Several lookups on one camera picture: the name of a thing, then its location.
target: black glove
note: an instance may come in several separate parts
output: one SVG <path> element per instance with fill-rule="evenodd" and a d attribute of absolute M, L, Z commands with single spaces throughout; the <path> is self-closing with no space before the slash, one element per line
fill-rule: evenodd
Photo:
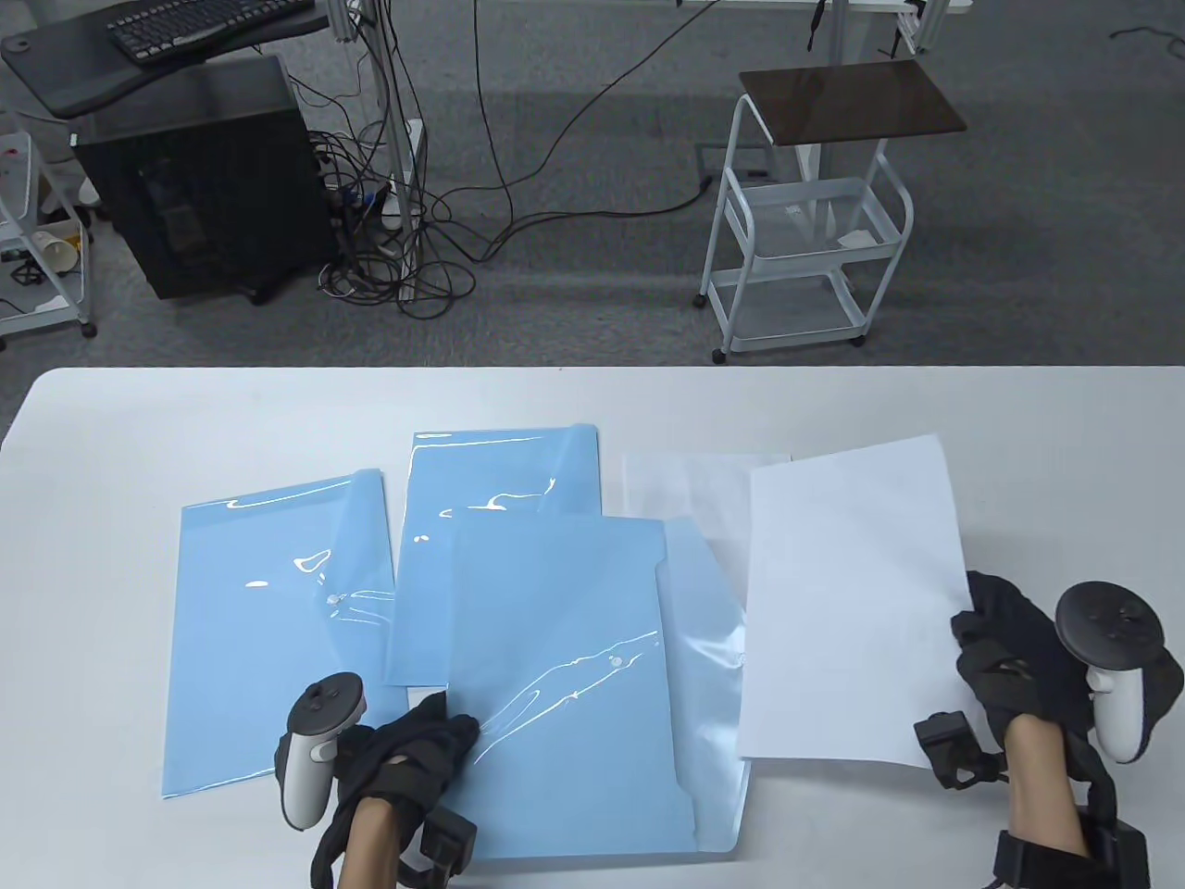
<path fill-rule="evenodd" d="M 1144 667 L 1144 740 L 1135 759 L 1144 756 L 1148 749 L 1148 741 L 1152 740 L 1152 729 L 1177 703 L 1183 689 L 1185 689 L 1185 672 L 1167 648 Z"/>
<path fill-rule="evenodd" d="M 391 804 L 399 826 L 399 852 L 411 843 L 478 742 L 472 716 L 448 717 L 444 692 L 424 698 L 405 716 L 378 729 L 353 725 L 338 737 L 333 775 L 338 808 L 313 856 L 313 889 L 333 889 L 333 863 L 346 851 L 358 802 L 378 797 Z M 402 762 L 390 760 L 405 756 Z"/>
<path fill-rule="evenodd" d="M 1065 650 L 1053 621 L 1003 577 L 968 571 L 972 612 L 950 619 L 962 654 L 959 674 L 987 711 L 1004 747 L 1020 714 L 1055 722 L 1085 740 L 1094 725 L 1087 666 Z"/>

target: white shelf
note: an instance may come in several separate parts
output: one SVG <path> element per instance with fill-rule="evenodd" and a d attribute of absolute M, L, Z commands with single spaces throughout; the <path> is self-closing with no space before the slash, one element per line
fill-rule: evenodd
<path fill-rule="evenodd" d="M 901 231 L 863 179 L 756 185 L 739 194 L 730 187 L 724 216 L 744 243 L 742 200 L 754 220 L 757 276 L 818 275 L 846 263 L 891 258 L 901 245 Z"/>
<path fill-rule="evenodd" d="M 726 269 L 713 271 L 709 281 L 707 296 L 722 327 L 732 312 L 738 279 L 738 269 Z M 865 332 L 865 325 L 864 313 L 838 269 L 799 277 L 750 277 L 729 351 L 852 339 Z"/>
<path fill-rule="evenodd" d="M 14 266 L 14 263 L 5 263 L 5 266 Z M 76 268 L 58 277 L 70 299 L 75 300 L 82 308 L 85 305 L 82 271 Z M 66 302 L 47 279 L 39 284 L 21 287 L 7 274 L 4 274 L 2 281 L 0 281 L 0 296 L 26 313 L 23 315 L 5 314 L 12 313 L 13 309 L 0 302 L 0 315 L 2 315 L 0 316 L 0 337 L 78 320 L 75 307 Z"/>

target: gray carpet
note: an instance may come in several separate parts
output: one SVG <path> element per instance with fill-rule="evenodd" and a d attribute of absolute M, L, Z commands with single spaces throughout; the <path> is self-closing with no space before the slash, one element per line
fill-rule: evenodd
<path fill-rule="evenodd" d="M 58 6 L 87 8 L 78 0 Z M 433 186 L 492 181 L 468 1 L 397 0 L 396 9 L 431 132 Z M 483 0 L 481 9 L 487 105 L 508 173 L 538 162 L 592 92 L 690 14 L 656 2 Z M 546 171 L 517 192 L 520 210 L 645 209 L 686 198 L 696 186 L 692 146 L 726 136 L 736 72 L 800 59 L 806 20 L 706 13 L 574 129 Z M 0 5 L 0 32 L 28 24 L 23 5 Z M 917 228 L 867 344 L 737 363 L 1181 363 L 1185 62 L 1167 56 L 1160 38 L 1107 39 L 1136 24 L 1185 31 L 1185 0 L 979 0 L 969 15 L 949 19 L 925 68 L 971 130 L 891 147 Z M 890 36 L 882 28 L 870 43 L 886 46 Z M 354 90 L 352 50 L 328 34 L 273 49 L 319 89 Z M 25 110 L 36 107 L 11 91 Z M 351 108 L 356 123 L 373 116 L 369 78 Z M 341 126 L 332 109 L 310 108 L 307 117 Z M 64 128 L 38 124 L 36 135 L 50 156 L 66 154 Z M 841 165 L 860 164 L 860 148 L 847 149 Z M 9 337 L 0 354 L 0 431 L 37 376 L 60 366 L 704 364 L 719 333 L 688 300 L 711 204 L 629 223 L 537 228 L 478 271 L 473 296 L 430 322 L 393 307 L 342 305 L 313 280 L 263 308 L 241 298 L 161 302 L 101 224 L 100 335 L 83 340 L 63 327 Z M 497 194 L 457 210 L 487 228 L 502 212 Z"/>

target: white vr controller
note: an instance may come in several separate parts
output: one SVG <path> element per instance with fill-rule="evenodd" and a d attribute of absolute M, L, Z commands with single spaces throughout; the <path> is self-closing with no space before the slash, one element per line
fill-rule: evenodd
<path fill-rule="evenodd" d="M 1116 762 L 1140 757 L 1146 744 L 1144 669 L 1165 647 L 1152 607 L 1129 589 L 1089 581 L 1057 603 L 1062 645 L 1087 665 L 1098 746 Z"/>
<path fill-rule="evenodd" d="M 338 736 L 366 712 L 363 680 L 334 673 L 313 683 L 288 714 L 276 748 L 276 780 L 284 820 L 299 831 L 316 825 L 329 804 Z"/>

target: white table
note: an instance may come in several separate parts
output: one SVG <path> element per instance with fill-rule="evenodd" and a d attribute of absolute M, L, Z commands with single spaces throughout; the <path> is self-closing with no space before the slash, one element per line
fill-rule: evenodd
<path fill-rule="evenodd" d="M 547 6 L 556 4 L 583 4 L 589 2 L 589 0 L 519 0 L 521 2 L 538 2 Z M 692 8 L 704 6 L 711 0 L 684 0 L 684 2 Z M 651 2 L 648 0 L 596 0 L 598 4 L 611 2 L 614 5 L 624 8 L 646 8 L 646 7 L 667 7 L 670 6 L 670 0 L 655 0 Z M 965 15 L 972 11 L 975 0 L 950 0 L 950 6 L 947 8 L 948 15 Z M 787 68 L 799 68 L 805 65 L 820 65 L 827 64 L 827 46 L 825 43 L 819 45 L 821 41 L 816 40 L 816 46 L 814 55 L 807 55 L 806 44 L 807 34 L 809 33 L 805 23 L 808 23 L 809 17 L 814 14 L 818 0 L 720 0 L 719 6 L 725 9 L 779 9 L 784 12 L 798 12 L 801 13 L 801 19 L 796 20 L 793 28 L 787 30 Z M 827 21 L 832 15 L 831 12 L 831 0 L 827 2 L 827 11 L 824 13 L 824 25 L 822 28 L 827 27 Z M 852 64 L 854 62 L 866 62 L 870 57 L 865 57 L 864 47 L 867 40 L 869 28 L 872 25 L 873 15 L 897 15 L 899 13 L 916 13 L 917 8 L 907 0 L 848 0 L 847 5 L 847 27 L 845 30 L 844 39 L 844 64 Z M 901 47 L 898 58 L 908 58 L 909 50 L 904 46 Z"/>
<path fill-rule="evenodd" d="M 969 567 L 1016 580 L 1046 608 L 1078 580 L 1127 583 L 1185 655 L 1185 369 L 53 371 L 0 447 L 5 884 L 307 885 L 318 837 L 284 826 L 271 779 L 160 799 L 179 509 L 378 466 L 397 527 L 414 430 L 577 421 L 601 429 L 608 511 L 628 452 L 808 456 L 939 431 Z M 1161 887 L 1185 877 L 1183 741 L 1178 705 L 1141 762 L 1114 767 L 1121 812 L 1147 833 Z M 732 862 L 474 869 L 465 883 L 989 880 L 1003 787 L 956 794 L 925 772 L 858 763 L 762 763 L 755 774 Z"/>

